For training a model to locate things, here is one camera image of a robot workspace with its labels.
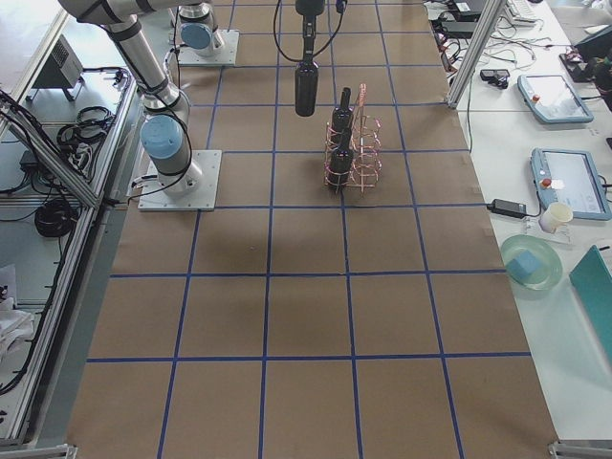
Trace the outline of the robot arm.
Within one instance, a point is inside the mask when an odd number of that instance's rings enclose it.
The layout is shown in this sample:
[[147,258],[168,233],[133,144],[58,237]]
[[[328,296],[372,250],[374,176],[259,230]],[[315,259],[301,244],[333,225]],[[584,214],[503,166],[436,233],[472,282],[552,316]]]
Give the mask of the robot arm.
[[182,42],[197,55],[213,56],[224,46],[211,1],[180,6],[178,25]]
[[[212,5],[208,1],[62,1],[61,7],[79,23],[103,29],[114,43],[142,92],[144,110],[152,120],[168,124],[182,137],[179,148],[188,142],[186,95],[170,81],[154,56],[142,32],[141,15],[175,9],[174,23],[191,30],[211,30],[214,25]],[[297,1],[295,10],[302,18],[302,58],[295,68],[295,112],[301,117],[315,113],[318,66],[315,57],[317,17],[324,11],[322,1]]]

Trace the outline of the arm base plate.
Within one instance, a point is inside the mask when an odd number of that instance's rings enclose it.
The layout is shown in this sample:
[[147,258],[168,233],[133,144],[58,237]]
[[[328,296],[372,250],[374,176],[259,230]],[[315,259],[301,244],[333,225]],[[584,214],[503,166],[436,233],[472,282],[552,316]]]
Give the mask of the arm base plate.
[[192,163],[177,184],[164,188],[176,181],[162,175],[158,177],[156,166],[149,162],[146,173],[154,178],[142,184],[143,197],[138,209],[142,211],[188,211],[215,209],[219,173],[222,162],[221,150],[195,150]]
[[219,29],[224,42],[221,51],[213,56],[195,54],[183,42],[179,52],[179,64],[185,67],[221,67],[234,66],[237,57],[239,31]]

